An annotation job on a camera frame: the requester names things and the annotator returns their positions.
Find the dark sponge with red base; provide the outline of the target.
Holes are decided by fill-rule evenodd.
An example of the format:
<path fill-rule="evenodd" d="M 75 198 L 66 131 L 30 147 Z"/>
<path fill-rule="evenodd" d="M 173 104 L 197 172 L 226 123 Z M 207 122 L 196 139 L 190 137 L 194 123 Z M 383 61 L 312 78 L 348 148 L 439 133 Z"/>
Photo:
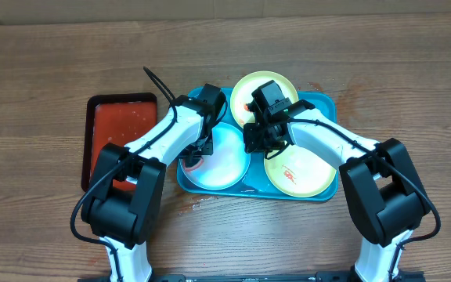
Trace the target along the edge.
<path fill-rule="evenodd" d="M 185 172 L 191 172 L 198 169 L 203 163 L 202 157 L 187 157 L 182 161 L 182 168 Z"/>

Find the light blue plate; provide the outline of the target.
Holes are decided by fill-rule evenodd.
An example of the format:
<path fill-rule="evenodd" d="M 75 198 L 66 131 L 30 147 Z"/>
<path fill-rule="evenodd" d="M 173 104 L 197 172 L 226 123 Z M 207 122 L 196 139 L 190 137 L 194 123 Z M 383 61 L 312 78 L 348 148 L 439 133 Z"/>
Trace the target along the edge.
<path fill-rule="evenodd" d="M 244 152 L 242 132 L 221 122 L 212 129 L 213 154 L 204 155 L 204 163 L 185 172 L 179 162 L 179 185 L 185 190 L 218 191 L 237 184 L 249 168 L 251 157 Z"/>

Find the green plate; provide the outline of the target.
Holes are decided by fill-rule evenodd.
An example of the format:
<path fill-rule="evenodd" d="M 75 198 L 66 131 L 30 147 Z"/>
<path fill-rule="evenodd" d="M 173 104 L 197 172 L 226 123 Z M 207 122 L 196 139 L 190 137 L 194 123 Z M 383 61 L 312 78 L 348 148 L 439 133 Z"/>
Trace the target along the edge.
<path fill-rule="evenodd" d="M 241 128 L 246 123 L 254 122 L 254 115 L 246 108 L 246 105 L 253 100 L 252 92 L 269 81 L 274 81 L 280 87 L 283 95 L 292 103 L 299 100 L 295 87 L 283 75 L 267 70 L 250 73 L 236 83 L 230 98 L 233 118 Z"/>
<path fill-rule="evenodd" d="M 313 152 L 289 146 L 277 156 L 269 153 L 264 160 L 265 172 L 271 183 L 282 193 L 292 197 L 313 197 L 334 181 L 336 169 Z"/>

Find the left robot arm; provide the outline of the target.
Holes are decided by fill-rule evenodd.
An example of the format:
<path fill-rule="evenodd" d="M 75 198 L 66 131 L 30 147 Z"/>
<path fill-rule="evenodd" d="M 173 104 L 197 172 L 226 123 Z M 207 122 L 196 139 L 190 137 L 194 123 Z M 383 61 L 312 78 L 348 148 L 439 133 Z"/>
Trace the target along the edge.
<path fill-rule="evenodd" d="M 219 87 L 206 84 L 197 96 L 179 96 L 170 106 L 143 137 L 101 149 L 89 188 L 71 215 L 90 225 L 91 243 L 106 248 L 106 281 L 150 280 L 146 241 L 160 211 L 167 167 L 175 159 L 196 165 L 213 153 L 212 129 L 227 103 Z"/>

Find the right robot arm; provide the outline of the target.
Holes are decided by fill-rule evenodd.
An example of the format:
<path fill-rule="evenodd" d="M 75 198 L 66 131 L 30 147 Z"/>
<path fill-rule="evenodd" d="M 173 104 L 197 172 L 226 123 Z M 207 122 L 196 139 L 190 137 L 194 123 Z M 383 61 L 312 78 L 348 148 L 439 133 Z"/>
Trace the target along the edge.
<path fill-rule="evenodd" d="M 358 136 L 326 118 L 306 100 L 291 102 L 268 81 L 251 93 L 246 108 L 254 121 L 244 125 L 248 153 L 280 154 L 289 146 L 311 151 L 339 171 L 349 214 L 363 240 L 350 281 L 414 281 L 399 270 L 406 244 L 428 213 L 437 215 L 406 147 L 397 139 L 382 143 Z"/>

